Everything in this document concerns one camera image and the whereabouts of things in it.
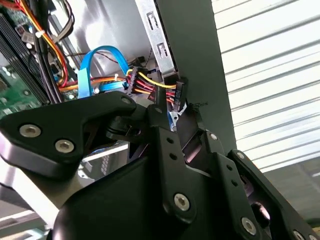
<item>silver bolt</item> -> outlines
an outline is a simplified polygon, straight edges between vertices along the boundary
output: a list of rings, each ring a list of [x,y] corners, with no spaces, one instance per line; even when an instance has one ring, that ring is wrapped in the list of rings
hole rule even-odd
[[[295,236],[295,239],[297,239],[297,240],[305,240],[305,238],[297,230],[293,230],[293,234]]]
[[[190,208],[190,203],[188,198],[181,194],[177,193],[174,195],[174,204],[181,210],[181,211],[188,211]]]
[[[217,136],[213,133],[210,133],[210,138],[212,138],[213,140],[218,140]]]
[[[63,154],[71,153],[75,149],[75,145],[71,141],[65,139],[56,141],[54,146],[58,152]]]
[[[41,134],[41,129],[33,124],[26,124],[20,127],[19,132],[26,138],[35,138]]]
[[[241,223],[242,223],[242,226],[244,227],[244,229],[250,233],[252,236],[256,235],[257,233],[257,229],[254,225],[254,223],[247,217],[243,217],[241,219]]]
[[[236,154],[238,155],[239,158],[245,159],[245,156],[241,152],[237,152]]]
[[[128,98],[123,96],[121,99],[122,99],[122,102],[124,102],[126,104],[131,104],[131,101]]]

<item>bolt hole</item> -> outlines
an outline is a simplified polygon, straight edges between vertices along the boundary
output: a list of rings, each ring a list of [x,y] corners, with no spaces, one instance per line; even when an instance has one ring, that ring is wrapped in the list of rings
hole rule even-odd
[[[174,143],[174,141],[173,141],[171,138],[169,138],[169,137],[168,137],[166,140],[167,140],[168,143],[170,143],[170,144],[173,144],[173,143]]]
[[[170,153],[169,156],[170,156],[170,158],[172,160],[177,160],[178,159],[178,157],[176,155],[174,155],[173,153]]]
[[[27,134],[35,134],[36,133],[36,129],[34,127],[28,127],[25,132]]]
[[[178,201],[182,206],[186,205],[186,201],[183,198],[179,198]]]
[[[231,183],[233,184],[233,186],[237,187],[238,183],[235,180],[231,180]]]
[[[249,222],[246,222],[245,224],[246,224],[246,227],[247,227],[248,229],[250,229],[250,230],[253,229],[252,226],[251,226],[251,224],[250,224]]]
[[[60,148],[62,148],[62,149],[65,149],[65,150],[67,150],[67,149],[69,149],[69,144],[67,144],[67,143],[61,143],[60,144]]]

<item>orange wire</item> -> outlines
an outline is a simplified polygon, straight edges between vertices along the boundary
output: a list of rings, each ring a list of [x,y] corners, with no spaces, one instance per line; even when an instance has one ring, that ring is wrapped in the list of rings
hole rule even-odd
[[[28,8],[28,5],[26,4],[25,0],[19,0],[19,6],[22,8],[24,13],[28,16],[30,22],[35,26],[38,32],[43,32],[44,30],[41,28],[40,24],[36,20],[35,16],[32,14],[30,9]],[[63,54],[61,53],[60,49],[55,45],[55,43],[52,41],[52,39],[48,36],[46,32],[42,34],[42,37],[45,39],[45,41],[50,45],[50,47],[54,50],[57,58],[59,59],[59,62],[62,65],[63,71],[62,71],[62,79],[64,79],[62,83],[62,87],[64,87],[67,84],[68,81],[68,70],[66,61],[63,57]]]
[[[97,83],[103,83],[103,82],[112,82],[114,80],[115,80],[114,77],[106,77],[106,78],[101,78],[101,79],[98,79],[98,80],[93,80],[93,81],[91,81],[91,84],[97,84]],[[61,92],[75,90],[75,89],[78,89],[78,84],[59,88],[59,90]]]

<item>motherboard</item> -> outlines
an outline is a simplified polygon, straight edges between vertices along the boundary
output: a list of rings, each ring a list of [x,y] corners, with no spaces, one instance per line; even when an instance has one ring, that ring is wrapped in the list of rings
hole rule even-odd
[[[42,104],[16,72],[0,69],[0,119]]]

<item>cable tie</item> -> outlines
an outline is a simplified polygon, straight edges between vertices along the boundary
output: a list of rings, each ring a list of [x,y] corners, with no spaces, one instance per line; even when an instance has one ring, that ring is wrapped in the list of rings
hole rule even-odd
[[[46,33],[46,31],[45,31],[45,30],[37,31],[37,32],[35,33],[35,36],[39,39],[39,38],[41,38],[41,37],[42,37],[42,35],[43,35],[43,34],[45,34],[45,33]]]

